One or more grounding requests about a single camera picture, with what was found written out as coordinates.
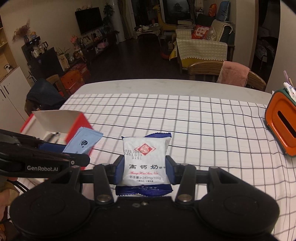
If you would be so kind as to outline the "person's left hand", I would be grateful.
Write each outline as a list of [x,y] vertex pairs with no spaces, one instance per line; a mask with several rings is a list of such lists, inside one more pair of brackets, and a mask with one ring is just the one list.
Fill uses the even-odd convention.
[[4,211],[6,207],[20,195],[20,192],[16,189],[10,181],[17,181],[16,177],[3,177],[1,176],[1,220],[4,217]]

